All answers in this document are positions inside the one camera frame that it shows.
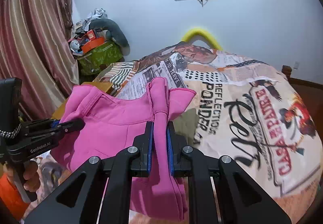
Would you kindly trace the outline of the person's left hand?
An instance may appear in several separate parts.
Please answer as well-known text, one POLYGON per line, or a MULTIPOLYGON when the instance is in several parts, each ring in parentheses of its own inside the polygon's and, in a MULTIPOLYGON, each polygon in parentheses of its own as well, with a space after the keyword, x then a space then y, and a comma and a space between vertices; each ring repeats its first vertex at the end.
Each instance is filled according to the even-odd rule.
MULTIPOLYGON (((29 161, 29 163, 25 166, 24 171, 24 179, 26 182, 24 183, 24 189, 30 192, 36 192, 40 188, 40 179, 39 174, 37 172, 38 164, 35 161, 29 161)), ((8 181, 16 186, 14 183, 14 168, 11 167, 8 163, 3 165, 3 171, 7 176, 8 181)))

